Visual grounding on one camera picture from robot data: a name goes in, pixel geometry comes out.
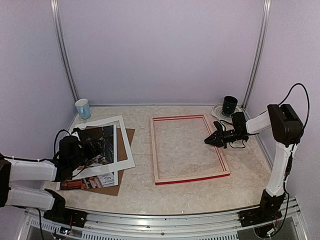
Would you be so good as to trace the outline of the red wooden picture frame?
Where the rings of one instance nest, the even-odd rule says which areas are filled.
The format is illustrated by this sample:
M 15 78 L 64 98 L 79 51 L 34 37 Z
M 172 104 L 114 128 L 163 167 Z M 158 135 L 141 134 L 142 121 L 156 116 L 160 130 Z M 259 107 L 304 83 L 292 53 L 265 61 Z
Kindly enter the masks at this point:
M 177 115 L 150 119 L 151 149 L 156 185 L 228 177 L 224 154 L 205 143 L 213 133 L 206 115 Z

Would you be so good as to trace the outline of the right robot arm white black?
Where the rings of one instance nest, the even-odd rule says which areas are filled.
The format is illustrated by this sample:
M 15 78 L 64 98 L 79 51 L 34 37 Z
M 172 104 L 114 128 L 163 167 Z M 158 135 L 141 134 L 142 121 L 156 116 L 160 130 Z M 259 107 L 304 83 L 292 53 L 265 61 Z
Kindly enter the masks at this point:
M 288 197 L 287 177 L 304 133 L 304 125 L 290 104 L 269 104 L 266 112 L 249 120 L 246 120 L 243 112 L 235 112 L 231 120 L 231 130 L 224 130 L 220 122 L 214 121 L 216 131 L 204 142 L 226 148 L 228 143 L 247 141 L 249 136 L 257 135 L 268 128 L 271 128 L 275 140 L 275 158 L 270 180 L 262 192 L 259 206 L 239 212 L 241 225 L 246 227 L 280 219 L 280 207 Z

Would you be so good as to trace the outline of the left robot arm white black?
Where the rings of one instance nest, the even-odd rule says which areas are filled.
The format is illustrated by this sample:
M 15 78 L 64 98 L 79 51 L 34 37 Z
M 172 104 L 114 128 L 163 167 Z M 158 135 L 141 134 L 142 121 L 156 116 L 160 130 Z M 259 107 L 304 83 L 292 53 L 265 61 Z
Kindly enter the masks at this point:
M 59 141 L 53 159 L 0 157 L 0 206 L 37 208 L 63 223 L 70 218 L 63 197 L 51 190 L 15 186 L 18 181 L 63 182 L 73 178 L 92 177 L 102 173 L 103 166 L 87 167 L 88 149 L 75 135 Z

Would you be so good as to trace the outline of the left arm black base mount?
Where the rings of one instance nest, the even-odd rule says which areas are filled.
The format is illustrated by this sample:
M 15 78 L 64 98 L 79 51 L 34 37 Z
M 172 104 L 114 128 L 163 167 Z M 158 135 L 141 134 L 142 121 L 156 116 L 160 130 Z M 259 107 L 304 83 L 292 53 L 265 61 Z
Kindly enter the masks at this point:
M 63 210 L 47 210 L 43 217 L 47 220 L 68 225 L 70 227 L 83 228 L 87 220 L 88 213 L 85 211 L 65 208 Z

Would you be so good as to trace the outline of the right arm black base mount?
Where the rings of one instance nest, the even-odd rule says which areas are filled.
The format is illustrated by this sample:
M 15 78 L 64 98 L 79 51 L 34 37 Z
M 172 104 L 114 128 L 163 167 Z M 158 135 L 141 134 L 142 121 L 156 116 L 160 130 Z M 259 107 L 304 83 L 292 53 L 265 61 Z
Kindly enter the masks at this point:
M 279 210 L 271 213 L 263 213 L 260 208 L 252 208 L 240 211 L 238 216 L 241 226 L 248 227 L 280 219 L 282 213 Z

